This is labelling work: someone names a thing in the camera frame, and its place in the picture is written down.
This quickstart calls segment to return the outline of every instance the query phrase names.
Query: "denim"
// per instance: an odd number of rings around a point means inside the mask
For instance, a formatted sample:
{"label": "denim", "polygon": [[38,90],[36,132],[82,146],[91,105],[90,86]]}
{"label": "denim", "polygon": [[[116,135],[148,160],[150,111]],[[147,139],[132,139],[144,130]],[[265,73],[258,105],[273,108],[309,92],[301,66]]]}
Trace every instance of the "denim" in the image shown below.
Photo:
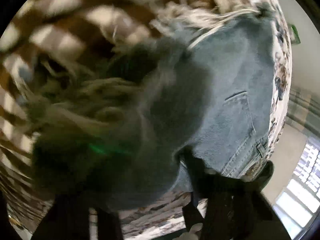
{"label": "denim", "polygon": [[[239,178],[266,151],[274,75],[270,20],[240,16],[193,49],[193,60],[211,70],[216,106],[191,144],[195,157],[224,176]],[[183,161],[177,187],[192,191]]]}
{"label": "denim", "polygon": [[[114,210],[133,209],[155,202],[172,189],[192,191],[187,170],[177,156],[187,145],[193,146],[194,155],[208,168],[235,178],[264,155],[274,76],[271,21],[271,17],[238,16],[187,56],[184,49],[205,30],[173,22],[172,39],[177,46],[157,63],[159,76],[166,76],[169,83],[150,108],[141,110],[143,122],[137,119],[120,128],[142,131],[140,141],[130,142],[142,144],[136,147],[139,152],[132,165],[112,179],[110,192],[88,191],[87,200],[99,202],[101,208],[104,204]],[[127,60],[128,69],[132,59]],[[129,132],[124,140],[130,138],[137,137]],[[106,165],[92,177],[105,178],[112,169],[112,164]]]}

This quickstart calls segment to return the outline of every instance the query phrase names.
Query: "jeans pocket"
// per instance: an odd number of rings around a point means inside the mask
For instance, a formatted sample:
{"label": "jeans pocket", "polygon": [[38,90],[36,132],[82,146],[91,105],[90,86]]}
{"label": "jeans pocket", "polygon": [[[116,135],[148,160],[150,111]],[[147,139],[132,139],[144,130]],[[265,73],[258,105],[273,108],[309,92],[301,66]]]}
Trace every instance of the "jeans pocket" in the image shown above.
{"label": "jeans pocket", "polygon": [[196,157],[223,175],[241,166],[241,156],[251,146],[255,129],[246,91],[225,100],[218,114],[209,119],[210,126],[196,140]]}

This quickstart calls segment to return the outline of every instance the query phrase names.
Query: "window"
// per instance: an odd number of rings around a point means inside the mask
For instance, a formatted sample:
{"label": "window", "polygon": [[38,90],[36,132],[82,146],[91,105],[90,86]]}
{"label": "window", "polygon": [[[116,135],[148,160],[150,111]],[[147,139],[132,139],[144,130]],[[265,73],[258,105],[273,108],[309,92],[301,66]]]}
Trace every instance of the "window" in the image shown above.
{"label": "window", "polygon": [[309,138],[292,179],[273,209],[291,239],[298,240],[320,212],[320,142]]}

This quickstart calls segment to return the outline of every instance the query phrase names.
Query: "brown checkered fabric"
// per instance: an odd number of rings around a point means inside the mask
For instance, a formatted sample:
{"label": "brown checkered fabric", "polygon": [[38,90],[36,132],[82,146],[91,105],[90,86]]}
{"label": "brown checkered fabric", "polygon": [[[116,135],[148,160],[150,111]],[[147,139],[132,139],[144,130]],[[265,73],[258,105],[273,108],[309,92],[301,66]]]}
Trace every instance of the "brown checkered fabric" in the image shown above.
{"label": "brown checkered fabric", "polygon": [[[122,45],[159,37],[161,34],[149,23],[169,1],[190,8],[214,9],[220,14],[256,8],[262,2],[275,10],[284,37],[283,44],[276,40],[279,30],[275,24],[275,75],[281,80],[284,96],[279,101],[274,86],[269,132],[269,155],[272,153],[286,114],[291,83],[291,46],[277,0],[28,0],[0,39],[0,188],[8,200],[10,213],[31,232],[51,202],[31,187],[33,138],[20,129],[26,115],[17,103],[22,99],[19,70],[35,74],[33,67],[43,55],[92,68],[100,60],[111,58]],[[153,238],[161,235],[161,230],[168,233],[180,229],[181,207],[188,201],[186,193],[168,192],[150,207],[121,212],[124,236],[148,232]]]}

